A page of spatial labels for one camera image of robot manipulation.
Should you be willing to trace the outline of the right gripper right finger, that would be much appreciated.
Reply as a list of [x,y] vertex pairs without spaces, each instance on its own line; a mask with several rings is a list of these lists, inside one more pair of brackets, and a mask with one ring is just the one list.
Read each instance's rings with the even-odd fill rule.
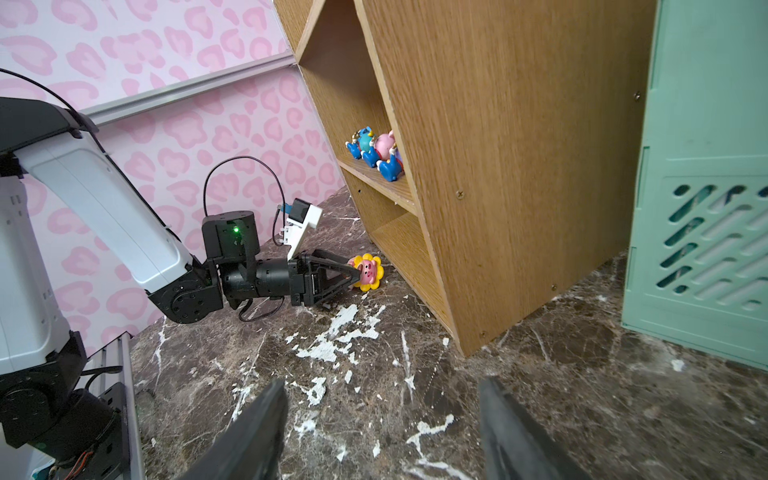
[[588,479],[583,470],[499,380],[478,385],[480,434],[488,479]]

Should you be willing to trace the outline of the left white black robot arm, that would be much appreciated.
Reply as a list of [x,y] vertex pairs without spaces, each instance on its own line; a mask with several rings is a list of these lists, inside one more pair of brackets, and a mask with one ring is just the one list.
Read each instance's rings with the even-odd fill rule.
[[148,201],[156,162],[115,163],[84,115],[41,100],[1,101],[1,425],[6,442],[85,467],[117,425],[78,382],[87,317],[189,324],[254,298],[311,306],[358,279],[343,258],[298,247],[310,206],[282,207],[288,254],[258,255],[252,211],[218,213],[209,182],[186,169]]

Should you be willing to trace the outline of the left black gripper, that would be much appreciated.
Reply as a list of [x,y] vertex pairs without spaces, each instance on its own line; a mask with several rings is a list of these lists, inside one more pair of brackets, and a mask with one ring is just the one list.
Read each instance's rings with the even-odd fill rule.
[[293,306],[313,306],[360,280],[360,271],[341,256],[316,249],[293,259],[255,259],[224,265],[224,297],[232,308],[243,301],[288,298]]

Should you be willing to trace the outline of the wooden three-tier shelf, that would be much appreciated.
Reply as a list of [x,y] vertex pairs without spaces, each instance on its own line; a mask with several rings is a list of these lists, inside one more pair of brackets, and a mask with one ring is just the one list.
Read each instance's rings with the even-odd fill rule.
[[[653,1],[279,1],[363,224],[471,355],[630,240]],[[394,132],[388,182],[345,143]]]

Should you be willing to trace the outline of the small teal figure toy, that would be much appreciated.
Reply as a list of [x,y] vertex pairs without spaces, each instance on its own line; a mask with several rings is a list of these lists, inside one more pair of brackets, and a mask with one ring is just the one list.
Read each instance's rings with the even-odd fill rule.
[[375,150],[372,147],[373,140],[373,131],[367,126],[355,132],[351,140],[345,143],[345,147],[354,159],[370,160],[375,157]]

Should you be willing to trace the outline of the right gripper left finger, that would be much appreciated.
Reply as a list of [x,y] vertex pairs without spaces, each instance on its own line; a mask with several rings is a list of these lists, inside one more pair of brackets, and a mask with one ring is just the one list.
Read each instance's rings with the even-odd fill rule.
[[181,477],[276,479],[288,415],[285,381],[276,379]]

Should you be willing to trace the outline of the blue pink pig figure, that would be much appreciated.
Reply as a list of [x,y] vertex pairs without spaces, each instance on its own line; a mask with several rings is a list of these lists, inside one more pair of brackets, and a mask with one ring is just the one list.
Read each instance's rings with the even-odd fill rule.
[[375,150],[375,157],[373,159],[363,160],[369,167],[375,168],[379,160],[387,159],[389,157],[389,150],[395,144],[394,132],[383,133],[378,137],[374,137],[372,147]]

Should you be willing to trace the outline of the small purple figure toy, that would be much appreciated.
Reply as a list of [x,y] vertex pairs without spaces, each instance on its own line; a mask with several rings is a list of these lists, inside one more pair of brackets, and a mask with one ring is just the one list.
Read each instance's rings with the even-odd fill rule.
[[387,159],[377,162],[377,169],[388,182],[395,182],[403,174],[402,160],[396,145],[390,148]]

